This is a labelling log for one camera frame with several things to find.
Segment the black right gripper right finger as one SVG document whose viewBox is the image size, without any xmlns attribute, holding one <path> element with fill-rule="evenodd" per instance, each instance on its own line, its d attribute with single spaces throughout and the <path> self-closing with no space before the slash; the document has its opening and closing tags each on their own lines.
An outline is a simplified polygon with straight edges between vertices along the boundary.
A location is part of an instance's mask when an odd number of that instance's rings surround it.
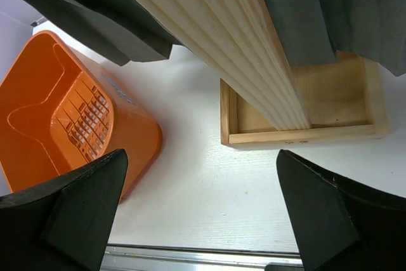
<svg viewBox="0 0 406 271">
<path fill-rule="evenodd" d="M 305 270 L 405 270 L 405 198 L 289 150 L 276 165 Z"/>
</svg>

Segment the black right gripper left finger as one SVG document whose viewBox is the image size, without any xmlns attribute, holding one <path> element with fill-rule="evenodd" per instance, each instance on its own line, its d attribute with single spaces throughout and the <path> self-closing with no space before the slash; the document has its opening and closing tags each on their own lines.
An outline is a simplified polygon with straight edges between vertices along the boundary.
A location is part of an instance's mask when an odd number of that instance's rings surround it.
<svg viewBox="0 0 406 271">
<path fill-rule="evenodd" d="M 124 149 L 1 197 L 1 270 L 99 270 L 128 170 Z"/>
</svg>

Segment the grey pleated skirt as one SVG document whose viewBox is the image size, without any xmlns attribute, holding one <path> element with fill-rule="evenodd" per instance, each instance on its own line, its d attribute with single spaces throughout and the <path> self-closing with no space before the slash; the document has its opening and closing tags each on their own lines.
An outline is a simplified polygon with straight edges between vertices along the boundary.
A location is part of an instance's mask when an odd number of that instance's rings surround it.
<svg viewBox="0 0 406 271">
<path fill-rule="evenodd" d="M 167 60 L 178 43 L 136 0 L 23 0 L 117 65 Z M 265 0 L 289 63 L 332 63 L 338 51 L 405 73 L 405 0 Z"/>
</svg>

